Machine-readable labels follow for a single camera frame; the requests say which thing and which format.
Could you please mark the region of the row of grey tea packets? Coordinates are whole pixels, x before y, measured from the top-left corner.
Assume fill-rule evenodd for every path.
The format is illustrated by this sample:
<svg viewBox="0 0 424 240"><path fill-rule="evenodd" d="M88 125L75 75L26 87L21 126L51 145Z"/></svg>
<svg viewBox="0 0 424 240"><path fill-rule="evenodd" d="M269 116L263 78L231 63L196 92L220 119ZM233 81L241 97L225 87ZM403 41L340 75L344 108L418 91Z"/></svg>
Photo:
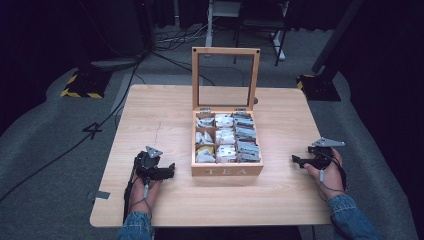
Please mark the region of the row of grey tea packets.
<svg viewBox="0 0 424 240"><path fill-rule="evenodd" d="M259 162L259 146L253 118L247 113L235 113L235 140L239 162Z"/></svg>

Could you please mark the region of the white desk frame leg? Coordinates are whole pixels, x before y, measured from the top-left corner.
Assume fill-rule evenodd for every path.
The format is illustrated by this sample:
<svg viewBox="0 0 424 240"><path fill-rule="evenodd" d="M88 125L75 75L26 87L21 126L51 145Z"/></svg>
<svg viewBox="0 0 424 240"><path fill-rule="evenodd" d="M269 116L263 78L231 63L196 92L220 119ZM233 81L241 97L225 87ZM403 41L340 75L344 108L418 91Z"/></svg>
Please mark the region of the white desk frame leg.
<svg viewBox="0 0 424 240"><path fill-rule="evenodd" d="M205 46L211 47L213 42L213 18L230 17L237 18L240 8L240 2L228 2L224 0L208 0L207 10L207 34Z"/></svg>

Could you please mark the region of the black stand base striped tape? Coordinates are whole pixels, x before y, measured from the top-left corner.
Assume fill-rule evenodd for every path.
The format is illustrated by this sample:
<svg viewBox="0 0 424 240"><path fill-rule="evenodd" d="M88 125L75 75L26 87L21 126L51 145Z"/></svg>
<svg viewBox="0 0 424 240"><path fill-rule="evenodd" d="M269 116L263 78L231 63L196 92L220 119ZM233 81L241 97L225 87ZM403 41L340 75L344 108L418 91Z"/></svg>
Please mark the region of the black stand base striped tape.
<svg viewBox="0 0 424 240"><path fill-rule="evenodd" d="M332 81L324 80L321 76L302 74L296 78L296 86L308 101L334 101L341 100Z"/></svg>
<svg viewBox="0 0 424 240"><path fill-rule="evenodd" d="M112 73L110 71L94 70L88 73L76 70L68 80L60 96L104 98L111 76Z"/></svg>

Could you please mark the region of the person's right hand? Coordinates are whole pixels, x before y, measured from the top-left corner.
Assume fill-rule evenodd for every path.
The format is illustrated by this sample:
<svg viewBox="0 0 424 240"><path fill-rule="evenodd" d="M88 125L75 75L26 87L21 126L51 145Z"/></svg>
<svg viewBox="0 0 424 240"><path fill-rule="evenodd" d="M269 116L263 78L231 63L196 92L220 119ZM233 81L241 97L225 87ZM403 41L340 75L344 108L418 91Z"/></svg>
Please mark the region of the person's right hand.
<svg viewBox="0 0 424 240"><path fill-rule="evenodd" d="M319 195L325 201L344 193L342 177L338 166L342 166L342 157L336 149L332 149L333 162L325 169L318 170L310 164L305 164L304 169L314 177L319 187Z"/></svg>

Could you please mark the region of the grey tape piece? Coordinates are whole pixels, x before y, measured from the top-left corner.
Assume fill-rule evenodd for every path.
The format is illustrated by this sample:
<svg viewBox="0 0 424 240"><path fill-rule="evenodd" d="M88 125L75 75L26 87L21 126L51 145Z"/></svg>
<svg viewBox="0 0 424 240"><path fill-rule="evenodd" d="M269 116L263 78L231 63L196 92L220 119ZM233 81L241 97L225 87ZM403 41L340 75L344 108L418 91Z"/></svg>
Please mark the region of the grey tape piece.
<svg viewBox="0 0 424 240"><path fill-rule="evenodd" d="M96 200L96 199L107 200L109 196L110 196L110 193L104 192L104 191L89 191L87 194L87 198L90 200Z"/></svg>

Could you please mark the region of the wooden tea box with lid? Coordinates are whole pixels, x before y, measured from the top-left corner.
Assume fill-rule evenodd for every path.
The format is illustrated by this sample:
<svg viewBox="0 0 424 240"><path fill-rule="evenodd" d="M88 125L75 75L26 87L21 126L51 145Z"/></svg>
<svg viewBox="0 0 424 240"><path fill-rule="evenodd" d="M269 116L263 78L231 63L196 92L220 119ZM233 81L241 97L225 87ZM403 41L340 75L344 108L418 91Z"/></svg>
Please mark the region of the wooden tea box with lid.
<svg viewBox="0 0 424 240"><path fill-rule="evenodd" d="M250 62L247 72L250 74L248 83L243 86L206 86L200 82L200 64L211 56L217 56L221 60L230 57L236 59L242 57ZM260 50L257 48L226 48L226 47L194 47L192 49L192 108L193 108L193 134L192 134L192 174L194 176L257 176L263 169L261 150L259 162L230 163L196 163L195 162L195 125L196 115L203 114L231 114L247 113L254 120L255 91L259 67Z"/></svg>

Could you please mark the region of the black slanted stand post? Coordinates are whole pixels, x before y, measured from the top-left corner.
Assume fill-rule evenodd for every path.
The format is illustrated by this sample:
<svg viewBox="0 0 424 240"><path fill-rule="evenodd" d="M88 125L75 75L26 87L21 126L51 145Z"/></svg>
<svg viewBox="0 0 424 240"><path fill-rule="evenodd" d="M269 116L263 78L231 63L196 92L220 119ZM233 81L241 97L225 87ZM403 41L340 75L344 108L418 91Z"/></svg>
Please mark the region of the black slanted stand post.
<svg viewBox="0 0 424 240"><path fill-rule="evenodd" d="M332 36L329 38L325 47L323 48L320 55L313 64L311 70L314 73L319 73L321 69L325 66L325 64L329 61L331 54L335 51L337 43L342 38L344 32L352 22L353 18L355 17L363 2L364 0L352 0L351 4L347 8L343 17L341 18L339 24L335 28Z"/></svg>

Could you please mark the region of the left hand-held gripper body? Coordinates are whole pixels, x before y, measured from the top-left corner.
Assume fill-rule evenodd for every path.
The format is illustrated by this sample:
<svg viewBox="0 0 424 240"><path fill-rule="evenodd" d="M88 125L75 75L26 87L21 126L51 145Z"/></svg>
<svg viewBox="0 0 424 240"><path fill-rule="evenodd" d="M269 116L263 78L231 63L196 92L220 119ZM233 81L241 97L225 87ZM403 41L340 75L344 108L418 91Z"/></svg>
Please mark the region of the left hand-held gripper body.
<svg viewBox="0 0 424 240"><path fill-rule="evenodd" d="M147 146L145 151L141 151L135 157L135 172L143 183L148 183L150 180L163 179L157 167L161 154L162 151Z"/></svg>

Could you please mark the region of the group of white tea packets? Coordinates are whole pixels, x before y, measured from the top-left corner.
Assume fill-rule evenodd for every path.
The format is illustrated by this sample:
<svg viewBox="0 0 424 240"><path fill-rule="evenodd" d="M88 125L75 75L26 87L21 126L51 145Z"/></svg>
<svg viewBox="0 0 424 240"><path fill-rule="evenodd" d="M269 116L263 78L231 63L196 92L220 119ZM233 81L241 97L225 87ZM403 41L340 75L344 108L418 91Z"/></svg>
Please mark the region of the group of white tea packets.
<svg viewBox="0 0 424 240"><path fill-rule="evenodd" d="M197 114L194 143L196 163L235 162L236 140L232 115L226 113ZM196 150L203 146L212 146L214 154L198 156Z"/></svg>

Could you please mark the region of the black metal chair frame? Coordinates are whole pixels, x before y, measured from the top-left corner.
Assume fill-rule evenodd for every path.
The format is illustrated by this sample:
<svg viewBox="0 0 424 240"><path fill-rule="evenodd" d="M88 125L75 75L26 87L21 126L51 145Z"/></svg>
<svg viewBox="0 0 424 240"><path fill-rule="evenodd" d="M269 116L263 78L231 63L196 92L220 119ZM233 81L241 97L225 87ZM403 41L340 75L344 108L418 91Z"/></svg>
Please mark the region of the black metal chair frame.
<svg viewBox="0 0 424 240"><path fill-rule="evenodd" d="M276 53L275 66L285 59L283 44L290 30L289 16L294 0L241 0L234 32L235 46L240 46L243 30L269 32Z"/></svg>

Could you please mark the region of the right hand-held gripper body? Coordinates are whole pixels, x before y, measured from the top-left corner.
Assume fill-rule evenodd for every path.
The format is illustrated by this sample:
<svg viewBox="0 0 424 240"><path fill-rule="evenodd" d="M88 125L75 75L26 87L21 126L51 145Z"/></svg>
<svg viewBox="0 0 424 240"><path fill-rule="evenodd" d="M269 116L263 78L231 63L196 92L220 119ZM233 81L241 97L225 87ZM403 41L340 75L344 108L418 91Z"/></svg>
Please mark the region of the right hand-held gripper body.
<svg viewBox="0 0 424 240"><path fill-rule="evenodd" d="M310 164L316 169L325 169L332 162L332 148L342 147L344 145L344 141L337 141L321 137L308 147L308 152L314 156Z"/></svg>

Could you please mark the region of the person's left hand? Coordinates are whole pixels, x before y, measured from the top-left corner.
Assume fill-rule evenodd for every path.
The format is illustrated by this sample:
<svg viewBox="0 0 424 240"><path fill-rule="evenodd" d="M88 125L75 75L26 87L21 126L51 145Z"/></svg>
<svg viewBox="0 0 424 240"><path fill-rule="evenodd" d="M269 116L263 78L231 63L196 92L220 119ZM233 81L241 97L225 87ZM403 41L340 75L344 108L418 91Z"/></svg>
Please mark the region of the person's left hand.
<svg viewBox="0 0 424 240"><path fill-rule="evenodd" d="M150 187L146 188L142 179L137 175L132 178L132 189L129 198L128 213L143 212L152 213L157 200L162 181L151 181Z"/></svg>

